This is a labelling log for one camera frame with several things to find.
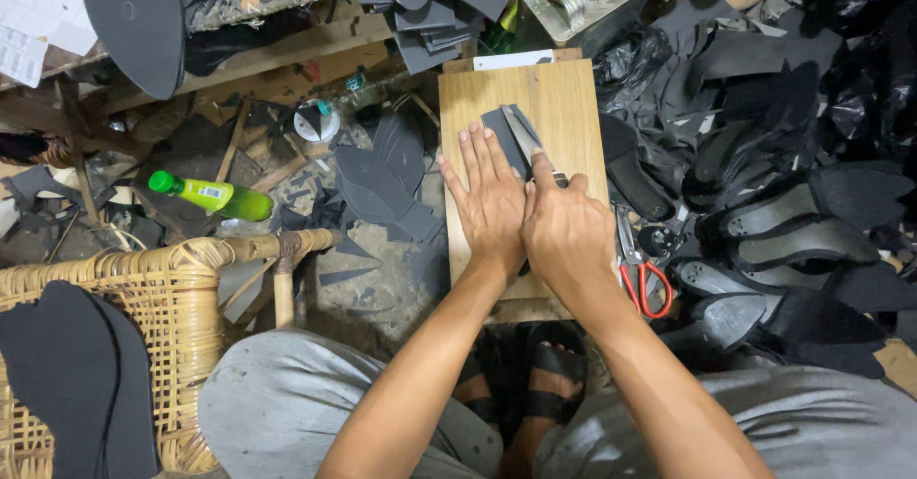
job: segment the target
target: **hand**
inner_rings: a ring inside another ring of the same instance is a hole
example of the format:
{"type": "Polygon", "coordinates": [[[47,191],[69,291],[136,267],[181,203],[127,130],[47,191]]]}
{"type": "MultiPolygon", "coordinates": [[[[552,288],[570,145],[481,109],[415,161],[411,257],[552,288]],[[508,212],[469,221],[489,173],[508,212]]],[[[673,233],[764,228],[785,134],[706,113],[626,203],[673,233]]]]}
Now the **hand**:
{"type": "Polygon", "coordinates": [[[534,181],[525,185],[522,222],[528,262],[576,316],[572,298],[580,292],[601,284],[621,291],[612,271],[615,218],[607,206],[586,195],[586,175],[575,174],[566,189],[558,187],[541,148],[532,151],[532,173],[534,181]]]}
{"type": "Polygon", "coordinates": [[[519,235],[525,210],[523,181],[519,171],[510,167],[493,130],[471,123],[469,131],[459,132],[458,138],[469,191],[447,158],[439,157],[437,162],[455,198],[472,263],[496,263],[509,280],[525,261],[519,235]]]}

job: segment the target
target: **bottle label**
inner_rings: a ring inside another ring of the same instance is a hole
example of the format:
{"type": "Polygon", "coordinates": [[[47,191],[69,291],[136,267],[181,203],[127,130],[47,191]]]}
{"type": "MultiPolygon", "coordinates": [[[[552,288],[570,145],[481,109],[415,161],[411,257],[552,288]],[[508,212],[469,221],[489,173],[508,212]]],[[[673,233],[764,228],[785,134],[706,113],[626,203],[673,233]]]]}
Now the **bottle label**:
{"type": "Polygon", "coordinates": [[[226,205],[232,192],[230,183],[185,179],[184,191],[179,192],[179,197],[216,212],[226,205]]]}
{"type": "Polygon", "coordinates": [[[197,190],[198,194],[203,194],[204,196],[210,196],[212,198],[220,199],[223,197],[223,191],[217,189],[216,187],[211,187],[207,185],[197,190]]]}

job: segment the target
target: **green liquid bottle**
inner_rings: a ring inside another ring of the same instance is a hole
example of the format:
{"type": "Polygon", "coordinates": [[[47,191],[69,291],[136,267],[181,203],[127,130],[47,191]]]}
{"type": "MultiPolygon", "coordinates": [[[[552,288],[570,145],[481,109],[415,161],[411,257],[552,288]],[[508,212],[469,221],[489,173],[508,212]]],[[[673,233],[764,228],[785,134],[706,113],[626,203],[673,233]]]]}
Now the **green liquid bottle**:
{"type": "Polygon", "coordinates": [[[270,217],[274,202],[270,196],[240,185],[191,180],[157,170],[149,178],[149,188],[202,206],[224,217],[260,221],[270,217]]]}

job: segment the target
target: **paper sheet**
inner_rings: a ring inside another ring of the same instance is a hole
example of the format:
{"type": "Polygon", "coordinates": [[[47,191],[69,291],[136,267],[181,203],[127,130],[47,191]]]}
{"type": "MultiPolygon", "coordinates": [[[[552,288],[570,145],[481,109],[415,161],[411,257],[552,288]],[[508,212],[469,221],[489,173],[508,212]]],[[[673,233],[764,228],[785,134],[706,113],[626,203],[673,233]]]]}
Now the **paper sheet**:
{"type": "Polygon", "coordinates": [[[0,73],[32,88],[39,86],[48,42],[0,27],[0,73]]]}
{"type": "Polygon", "coordinates": [[[97,39],[83,0],[0,0],[0,26],[81,56],[97,39]]]}

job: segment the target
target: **forearm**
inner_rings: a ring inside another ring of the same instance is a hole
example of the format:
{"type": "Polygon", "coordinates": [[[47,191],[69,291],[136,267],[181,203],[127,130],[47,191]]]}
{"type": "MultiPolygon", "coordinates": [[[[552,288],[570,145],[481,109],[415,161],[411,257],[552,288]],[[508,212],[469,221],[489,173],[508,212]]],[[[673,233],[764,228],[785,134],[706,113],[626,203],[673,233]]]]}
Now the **forearm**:
{"type": "Polygon", "coordinates": [[[732,417],[653,333],[612,281],[580,289],[586,320],[621,396],[666,479],[772,478],[732,417]]]}
{"type": "Polygon", "coordinates": [[[427,448],[505,276],[466,268],[341,427],[316,477],[408,477],[427,448]]]}

